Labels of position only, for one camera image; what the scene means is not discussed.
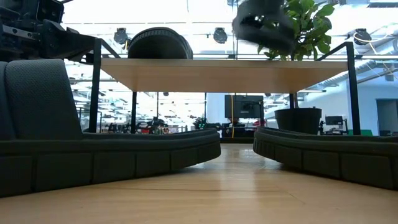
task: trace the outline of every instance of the desk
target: desk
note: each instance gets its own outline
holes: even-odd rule
[[[134,91],[296,93],[347,63],[103,58],[101,68]]]

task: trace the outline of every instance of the electrical cable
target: electrical cable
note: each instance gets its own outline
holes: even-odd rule
[[[232,138],[234,138],[234,96],[231,95],[231,122],[232,122]]]
[[[371,48],[372,48],[372,50],[373,50],[373,52],[374,52],[375,55],[378,55],[379,53],[378,53],[378,52],[376,51],[376,49],[374,48],[374,46],[373,46],[373,44],[372,44],[373,42],[377,42],[377,41],[380,41],[380,40],[383,40],[383,39],[386,39],[386,38],[394,38],[394,37],[388,37],[389,34],[386,34],[384,37],[379,38],[379,39],[377,39],[377,40],[362,40],[362,39],[356,37],[356,34],[357,34],[357,32],[353,35],[353,37],[354,37],[355,39],[357,39],[357,40],[360,40],[360,41],[369,43],[369,45],[371,46]],[[382,62],[382,64],[383,64],[384,67],[387,69],[387,71],[388,71],[396,80],[398,80],[398,77],[397,77],[396,75],[394,75],[394,74],[391,72],[391,69],[390,69],[384,62]],[[374,72],[376,75],[379,75],[379,74],[376,73],[369,65],[367,65],[367,66],[372,70],[372,72]]]
[[[384,37],[378,38],[378,39],[376,39],[376,40],[363,40],[363,39],[360,39],[359,37],[357,37],[357,36],[356,36],[357,34],[358,34],[357,32],[354,33],[353,37],[354,37],[355,39],[357,39],[357,40],[359,40],[359,41],[362,41],[362,42],[365,42],[365,43],[373,43],[373,42],[377,42],[377,41],[384,40],[384,39],[395,38],[395,37],[388,37],[389,34],[386,34]]]
[[[355,54],[360,55],[360,53],[358,52],[358,50],[356,50],[356,48],[354,48],[354,51],[355,51]],[[375,72],[375,71],[373,70],[373,68],[370,67],[367,63],[366,63],[366,66],[367,66],[375,75],[377,75],[378,77],[381,77],[381,75],[378,74],[377,72]]]

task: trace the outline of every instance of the wooden floor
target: wooden floor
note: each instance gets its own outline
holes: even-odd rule
[[[2,198],[0,223],[397,224],[398,192],[292,172],[232,144],[175,174]]]

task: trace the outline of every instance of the white wall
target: white wall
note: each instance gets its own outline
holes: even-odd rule
[[[370,129],[373,135],[379,135],[377,99],[398,99],[397,85],[368,86],[358,85],[359,117],[361,129]]]
[[[346,83],[342,82],[338,87],[326,88],[325,93],[309,93],[304,101],[299,101],[298,106],[301,108],[320,108],[322,109],[322,120],[325,120],[325,115],[328,116],[344,116],[348,117],[348,99],[346,94]],[[275,113],[269,110],[265,114],[266,118],[275,117]]]
[[[358,85],[359,117],[361,129],[369,129],[373,135],[379,135],[377,99],[398,99],[398,81],[386,82],[378,78],[375,82],[365,82]],[[310,93],[305,101],[298,103],[301,108],[317,107],[322,109],[322,119],[325,115],[343,115],[348,119],[348,128],[352,129],[350,99],[347,83],[342,82],[339,87],[326,89],[326,93]],[[266,118],[273,118],[273,111],[266,113]]]

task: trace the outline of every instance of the computer monitor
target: computer monitor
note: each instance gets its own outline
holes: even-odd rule
[[[263,100],[263,96],[225,95],[225,118],[263,118]]]
[[[343,116],[326,116],[326,125],[343,125]]]

